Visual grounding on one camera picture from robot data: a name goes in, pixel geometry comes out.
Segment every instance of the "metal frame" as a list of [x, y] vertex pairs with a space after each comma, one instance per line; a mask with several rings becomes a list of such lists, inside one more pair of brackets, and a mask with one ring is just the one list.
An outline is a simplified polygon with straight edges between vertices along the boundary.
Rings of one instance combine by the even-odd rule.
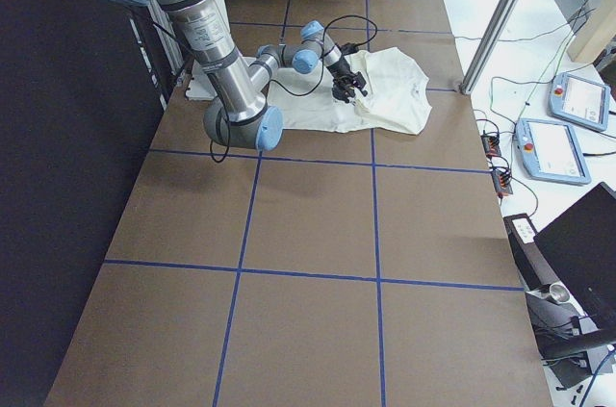
[[460, 85], [460, 91], [463, 94], [470, 94], [475, 88], [475, 85], [479, 80], [479, 76], [481, 75], [483, 68], [490, 59], [490, 55], [492, 54], [492, 51], [494, 50], [494, 47], [496, 46], [497, 41], [501, 36], [501, 32], [504, 29], [504, 26], [507, 23], [509, 16], [513, 12], [513, 9], [517, 2], [518, 0], [499, 1], [499, 4], [494, 11], [494, 14], [492, 15], [492, 19], [488, 24], [488, 28], [486, 29], [485, 34], [481, 39], [481, 43], [477, 48], [475, 56], [471, 61], [471, 65], [469, 66], [464, 80]]

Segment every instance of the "table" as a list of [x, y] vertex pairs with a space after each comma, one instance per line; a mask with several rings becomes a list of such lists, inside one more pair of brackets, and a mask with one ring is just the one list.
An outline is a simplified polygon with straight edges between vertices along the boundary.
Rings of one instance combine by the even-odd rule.
[[46, 405], [550, 406], [443, 0], [227, 5], [245, 54], [374, 19], [430, 77], [426, 129], [216, 165], [177, 90]]
[[[445, 0], [452, 31], [457, 37], [478, 38], [483, 35], [488, 21], [499, 0]], [[493, 114], [489, 110], [490, 83], [493, 77], [501, 76], [511, 80], [526, 82], [540, 80], [540, 74], [546, 65], [550, 65], [541, 80], [549, 80], [554, 74], [556, 61], [552, 61], [563, 39], [571, 31], [566, 25], [566, 20], [554, 0], [519, 0], [514, 13], [512, 13], [500, 39], [533, 38], [534, 36], [560, 27], [553, 33], [529, 41], [500, 42], [494, 51], [489, 63], [481, 75], [477, 86], [472, 94], [473, 107], [477, 118], [487, 117], [494, 120], [502, 131], [510, 131], [513, 126], [502, 117]], [[462, 67], [468, 67], [478, 46], [478, 40], [464, 38], [456, 39], [456, 47]], [[600, 82], [601, 78], [595, 68], [590, 65], [572, 63], [565, 53], [560, 71], [583, 67], [575, 72], [575, 75]], [[553, 119], [548, 114], [547, 85], [518, 86], [502, 80], [494, 82], [494, 108], [501, 114], [515, 119], [525, 101], [530, 103], [524, 111], [523, 117]], [[616, 120], [610, 118], [607, 133], [616, 135]], [[483, 129], [483, 123], [478, 123], [479, 129]], [[576, 126], [577, 138], [584, 152], [602, 153], [616, 149], [616, 140], [610, 140], [597, 136], [597, 134]], [[563, 184], [546, 183], [531, 180], [521, 165], [517, 154], [511, 147], [511, 135], [502, 136], [501, 145], [503, 154], [512, 162], [513, 174], [525, 184], [529, 185], [537, 194], [539, 206], [532, 221], [538, 230], [543, 229], [557, 216], [563, 213], [573, 203], [584, 196], [601, 181], [605, 181], [611, 188], [616, 188], [616, 156], [587, 158], [586, 163], [592, 176], [592, 182], [586, 186], [569, 186]], [[520, 184], [513, 182], [514, 194], [505, 197], [500, 207], [503, 216], [511, 216], [519, 213], [530, 214], [534, 208], [532, 194]], [[557, 391], [558, 380], [553, 373], [546, 369], [546, 376], [551, 385], [552, 400], [554, 405], [570, 405], [570, 401], [577, 393], [576, 388], [569, 391]], [[616, 399], [614, 381], [616, 375], [602, 375], [593, 387], [587, 405], [609, 405]]]

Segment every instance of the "brown table surface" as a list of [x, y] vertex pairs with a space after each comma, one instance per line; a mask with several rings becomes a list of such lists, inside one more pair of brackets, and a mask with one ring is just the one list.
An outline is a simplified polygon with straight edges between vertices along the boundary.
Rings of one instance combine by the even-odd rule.
[[551, 406], [443, 0], [226, 2], [246, 55], [370, 17], [430, 78], [427, 126], [216, 165], [178, 89], [46, 405]]

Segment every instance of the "cable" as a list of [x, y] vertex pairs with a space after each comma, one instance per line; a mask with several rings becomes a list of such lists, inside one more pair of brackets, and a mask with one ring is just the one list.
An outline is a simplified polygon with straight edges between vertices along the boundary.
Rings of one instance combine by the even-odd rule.
[[[538, 39], [540, 37], [544, 37], [545, 35], [549, 35], [549, 34], [553, 34], [554, 32], [562, 29], [563, 27], [567, 27], [568, 25], [571, 24], [571, 22], [578, 20], [582, 17], [585, 17], [586, 15], [588, 15], [589, 13], [591, 13], [594, 10], [588, 10], [586, 13], [579, 15], [577, 17], [575, 17], [574, 19], [569, 19], [567, 22], [565, 22], [562, 25], [559, 25], [558, 27], [556, 27], [555, 29], [551, 29], [547, 32], [543, 32], [541, 34], [537, 34], [534, 37], [530, 37], [530, 38], [514, 38], [514, 39], [499, 39], [498, 42], [500, 43], [513, 43], [513, 42], [518, 42], [518, 41], [533, 41], [535, 39]], [[454, 37], [454, 38], [462, 38], [462, 39], [468, 39], [470, 41], [477, 41], [479, 39], [482, 39], [482, 37], [477, 37], [477, 38], [469, 38], [469, 37]]]
[[487, 118], [487, 117], [488, 117], [488, 114], [486, 114], [485, 112], [483, 112], [481, 109], [473, 109], [473, 112], [480, 112], [480, 113], [482, 113], [482, 114], [483, 114], [483, 117], [484, 117], [484, 118]]
[[182, 72], [184, 71], [184, 69], [188, 66], [188, 64], [194, 59], [194, 56], [192, 54], [188, 54], [188, 56], [186, 57], [186, 59], [182, 62], [182, 65], [180, 65], [180, 68], [177, 69], [177, 72], [175, 72], [175, 75], [173, 75], [173, 78], [171, 79], [171, 84], [176, 86], [177, 85], [177, 81], [180, 79], [180, 75], [182, 75]]
[[601, 369], [605, 365], [605, 363], [609, 360], [609, 358], [614, 355], [614, 353], [616, 353], [616, 349], [612, 349], [607, 354], [605, 354], [605, 357], [603, 357], [603, 360], [599, 362], [599, 365], [597, 366], [597, 369], [593, 373], [593, 376], [590, 379], [590, 383], [588, 383], [588, 388], [586, 388], [586, 392], [584, 393], [584, 397], [581, 399], [581, 402], [579, 403], [578, 407], [584, 407], [584, 402], [586, 401], [586, 397], [588, 397], [588, 395], [590, 394], [590, 390], [593, 387], [593, 385], [595, 384], [595, 380], [597, 379], [597, 376], [599, 375], [599, 372], [601, 371]]
[[[579, 9], [577, 10], [576, 16], [573, 18], [573, 20], [577, 20], [577, 19], [579, 18], [580, 14], [581, 14], [581, 12], [582, 12], [582, 10], [583, 10], [583, 8], [586, 6], [586, 4], [588, 4], [588, 2], [589, 2], [589, 1], [590, 1], [590, 0], [584, 0], [584, 1], [582, 2], [581, 6], [580, 6], [580, 7], [579, 7]], [[554, 77], [552, 77], [552, 79], [553, 79], [553, 78], [555, 78], [555, 76], [556, 76], [556, 74], [557, 74], [557, 72], [558, 72], [558, 68], [560, 67], [560, 63], [562, 62], [562, 59], [563, 59], [563, 57], [564, 57], [564, 55], [565, 55], [565, 50], [566, 50], [567, 45], [569, 44], [569, 41], [571, 41], [571, 39], [573, 38], [573, 36], [574, 36], [575, 34], [577, 34], [577, 33], [581, 30], [581, 28], [582, 28], [582, 27], [584, 27], [584, 26], [586, 25], [586, 22], [588, 22], [588, 19], [586, 19], [586, 20], [585, 20], [585, 21], [584, 21], [584, 22], [583, 22], [583, 23], [582, 23], [579, 27], [577, 27], [577, 29], [575, 29], [575, 30], [574, 30], [571, 34], [569, 34], [567, 37], [565, 37], [565, 38], [561, 41], [560, 45], [558, 46], [558, 49], [556, 50], [556, 54], [555, 54], [555, 55], [553, 56], [553, 58], [550, 60], [550, 62], [548, 63], [548, 65], [546, 65], [546, 68], [544, 69], [544, 71], [543, 71], [543, 72], [541, 72], [541, 75], [539, 76], [539, 80], [541, 80], [541, 78], [543, 77], [544, 73], [546, 73], [546, 71], [548, 70], [548, 68], [550, 67], [550, 65], [552, 64], [552, 62], [555, 60], [556, 56], [558, 55], [558, 52], [559, 52], [559, 51], [561, 50], [561, 48], [562, 48], [562, 52], [561, 52], [561, 54], [560, 54], [560, 59], [558, 60], [558, 64], [557, 64], [556, 69], [555, 69], [555, 72], [556, 72], [556, 73], [554, 73]], [[580, 68], [583, 68], [583, 67], [575, 68], [575, 69], [572, 69], [572, 70], [570, 70], [570, 71], [571, 71], [571, 72], [573, 72], [573, 71], [575, 71], [575, 70], [579, 70]], [[522, 108], [522, 110], [520, 111], [520, 115], [518, 115], [518, 119], [520, 119], [520, 118], [522, 117], [522, 114], [524, 113], [524, 110], [525, 110], [526, 106], [528, 105], [528, 101], [530, 100], [530, 97], [531, 97], [531, 96], [532, 96], [532, 94], [535, 92], [535, 90], [536, 90], [536, 87], [535, 87], [535, 88], [533, 88], [533, 89], [532, 89], [532, 91], [530, 92], [530, 95], [528, 96], [528, 99], [526, 100], [526, 104], [525, 104], [525, 106], [524, 106], [524, 107]]]
[[614, 150], [613, 152], [605, 152], [603, 154], [587, 154], [586, 152], [584, 152], [583, 154], [584, 157], [605, 157], [608, 155], [616, 155], [616, 150]]
[[[359, 46], [363, 46], [364, 44], [370, 43], [374, 39], [374, 37], [376, 37], [376, 34], [378, 34], [378, 26], [372, 20], [368, 19], [367, 17], [364, 17], [363, 15], [357, 15], [357, 14], [341, 15], [340, 17], [336, 17], [335, 19], [330, 20], [329, 23], [323, 29], [323, 35], [322, 35], [322, 38], [321, 38], [321, 55], [320, 55], [320, 58], [323, 56], [322, 49], [323, 49], [323, 44], [325, 42], [325, 34], [327, 33], [327, 30], [333, 24], [335, 24], [336, 22], [338, 22], [340, 20], [343, 20], [343, 19], [353, 19], [353, 18], [365, 20], [366, 22], [368, 22], [369, 24], [371, 24], [374, 27], [374, 33], [371, 36], [369, 36], [366, 41], [363, 41], [361, 43], [353, 43], [353, 45], [356, 48], [359, 47]], [[321, 85], [324, 73], [325, 73], [325, 63], [321, 60], [321, 76], [319, 77], [319, 80], [317, 81], [317, 84], [314, 85], [309, 91], [306, 91], [306, 92], [303, 92], [303, 93], [292, 92], [290, 89], [286, 88], [282, 83], [280, 83], [278, 80], [271, 79], [271, 80], [269, 80], [269, 82], [270, 83], [275, 83], [280, 88], [282, 88], [284, 91], [289, 93], [291, 96], [304, 97], [304, 96], [307, 96], [309, 94], [312, 94]]]
[[497, 131], [496, 131], [497, 136], [501, 133], [501, 130], [499, 129], [499, 125], [497, 125], [492, 120], [488, 120], [487, 118], [477, 118], [475, 121], [481, 121], [481, 122], [484, 122], [484, 123], [490, 123], [491, 125], [493, 125], [497, 129]]
[[172, 32], [170, 32], [169, 30], [167, 30], [165, 27], [163, 27], [161, 24], [159, 24], [158, 22], [156, 22], [154, 19], [152, 19], [151, 17], [147, 17], [145, 15], [141, 15], [139, 13], [137, 13], [133, 8], [131, 8], [130, 6], [124, 6], [124, 8], [126, 8], [133, 16], [138, 17], [141, 20], [145, 20], [146, 22], [149, 22], [150, 24], [152, 24], [154, 27], [156, 27], [157, 29], [159, 29], [161, 32], [163, 32], [165, 35], [167, 35], [169, 38], [173, 39], [177, 44], [179, 44], [180, 46], [182, 46], [184, 49], [186, 49], [189, 53], [191, 53], [194, 57], [196, 57], [194, 51], [192, 48], [189, 47], [189, 45], [187, 45], [184, 41], [182, 41], [180, 38], [178, 38], [176, 35], [174, 35]]
[[527, 188], [530, 193], [532, 193], [532, 196], [535, 198], [535, 209], [532, 211], [532, 213], [530, 215], [528, 215], [528, 217], [533, 217], [535, 216], [535, 214], [537, 213], [537, 210], [539, 210], [539, 197], [537, 196], [537, 194], [535, 193], [535, 191], [533, 189], [531, 189], [529, 186], [527, 186], [525, 183], [523, 183], [522, 181], [520, 181], [518, 178], [514, 178], [513, 176], [511, 177], [511, 179], [513, 179], [515, 182], [520, 183], [522, 186], [524, 186], [525, 188]]
[[222, 99], [220, 99], [220, 104], [222, 104], [222, 108], [224, 109], [224, 117], [225, 117], [225, 121], [227, 125], [227, 142], [226, 142], [226, 148], [224, 149], [224, 153], [222, 154], [222, 157], [217, 159], [214, 156], [214, 140], [210, 140], [210, 157], [216, 164], [221, 164], [222, 162], [225, 161], [225, 159], [227, 158], [227, 155], [229, 155], [229, 148], [231, 147], [230, 145], [231, 143], [231, 120], [229, 119], [229, 111], [227, 111], [227, 106], [224, 105], [224, 101]]
[[494, 81], [495, 80], [503, 80], [504, 82], [508, 82], [508, 83], [512, 83], [514, 85], [520, 85], [520, 86], [523, 86], [523, 85], [548, 85], [548, 84], [550, 84], [552, 82], [552, 81], [548, 81], [548, 82], [517, 82], [515, 80], [510, 80], [508, 78], [504, 78], [504, 77], [501, 77], [501, 76], [492, 77], [492, 79], [490, 80], [490, 89], [489, 89], [490, 111], [492, 111], [494, 114], [504, 118], [505, 120], [509, 121], [510, 123], [513, 124], [514, 127], [516, 126], [517, 120], [514, 121], [511, 118], [509, 118], [508, 116], [503, 115], [503, 114], [497, 112], [494, 109]]

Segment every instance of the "electronic device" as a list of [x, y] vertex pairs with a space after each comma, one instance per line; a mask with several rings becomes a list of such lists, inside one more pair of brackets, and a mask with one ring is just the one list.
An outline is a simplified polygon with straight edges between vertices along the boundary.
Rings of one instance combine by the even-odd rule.
[[[546, 364], [564, 388], [611, 373], [612, 361], [602, 360], [606, 345], [616, 343], [616, 193], [599, 184], [541, 232], [526, 214], [506, 216], [504, 224]], [[546, 293], [555, 287], [583, 311]]]
[[616, 327], [616, 192], [600, 183], [535, 243], [597, 326]]
[[594, 131], [605, 131], [609, 119], [608, 85], [560, 73], [552, 82], [550, 110], [554, 116]]
[[531, 178], [574, 185], [590, 183], [590, 172], [572, 125], [521, 118], [514, 138]]

